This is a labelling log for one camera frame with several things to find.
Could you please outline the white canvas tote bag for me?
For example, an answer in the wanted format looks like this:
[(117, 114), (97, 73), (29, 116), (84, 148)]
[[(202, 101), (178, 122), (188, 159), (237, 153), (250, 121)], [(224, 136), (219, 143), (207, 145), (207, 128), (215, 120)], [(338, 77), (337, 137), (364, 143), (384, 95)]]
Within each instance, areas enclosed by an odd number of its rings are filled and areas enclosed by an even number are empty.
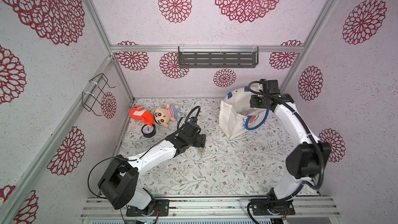
[(243, 87), (229, 92), (221, 101), (218, 123), (228, 140), (256, 130), (266, 122), (269, 110), (252, 108), (252, 95), (249, 87)]

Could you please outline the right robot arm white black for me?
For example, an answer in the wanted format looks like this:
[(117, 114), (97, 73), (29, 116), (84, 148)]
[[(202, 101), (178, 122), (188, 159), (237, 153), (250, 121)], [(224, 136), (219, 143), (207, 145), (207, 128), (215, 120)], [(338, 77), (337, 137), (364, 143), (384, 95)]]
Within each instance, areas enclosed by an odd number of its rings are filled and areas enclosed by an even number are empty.
[(291, 95), (281, 93), (277, 80), (250, 82), (247, 89), (251, 93), (250, 107), (264, 108), (273, 112), (289, 133), (294, 149), (286, 158), (287, 173), (274, 187), (265, 202), (274, 204), (289, 201), (304, 186), (319, 190), (323, 185), (325, 167), (331, 146), (315, 135), (294, 103)]

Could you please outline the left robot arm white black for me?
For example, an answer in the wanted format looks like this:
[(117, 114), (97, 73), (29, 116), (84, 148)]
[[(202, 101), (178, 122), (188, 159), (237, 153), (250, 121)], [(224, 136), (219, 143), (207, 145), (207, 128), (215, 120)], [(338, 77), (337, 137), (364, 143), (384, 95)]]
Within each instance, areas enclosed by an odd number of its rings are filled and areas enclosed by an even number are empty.
[(201, 107), (195, 106), (186, 116), (182, 126), (178, 126), (175, 132), (147, 151), (128, 158), (117, 155), (98, 162), (93, 167), (94, 169), (99, 164), (107, 160), (110, 161), (97, 184), (103, 196), (95, 194), (90, 188), (92, 170), (87, 176), (88, 190), (98, 198), (108, 200), (114, 209), (131, 206), (140, 210), (143, 215), (152, 214), (156, 209), (155, 197), (146, 189), (139, 188), (137, 182), (152, 168), (172, 160), (187, 149), (205, 147), (206, 135), (201, 132), (201, 128), (197, 124), (200, 111)]

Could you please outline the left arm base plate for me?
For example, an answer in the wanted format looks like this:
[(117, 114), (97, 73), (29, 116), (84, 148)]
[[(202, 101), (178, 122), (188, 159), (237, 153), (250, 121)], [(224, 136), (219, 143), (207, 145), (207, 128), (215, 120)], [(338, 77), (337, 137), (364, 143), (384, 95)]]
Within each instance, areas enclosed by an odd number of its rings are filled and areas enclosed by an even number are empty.
[(169, 215), (170, 200), (155, 199), (142, 209), (127, 206), (126, 217), (165, 217)]

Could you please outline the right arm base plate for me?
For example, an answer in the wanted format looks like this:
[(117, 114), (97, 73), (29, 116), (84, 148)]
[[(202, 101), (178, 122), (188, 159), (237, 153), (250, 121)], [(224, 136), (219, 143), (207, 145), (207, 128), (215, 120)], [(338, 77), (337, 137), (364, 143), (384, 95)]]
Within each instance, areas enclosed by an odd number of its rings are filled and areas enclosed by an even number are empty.
[(295, 215), (295, 209), (293, 207), (293, 201), (280, 201), (275, 203), (269, 203), (265, 200), (251, 201), (249, 207), (255, 216), (260, 215)]

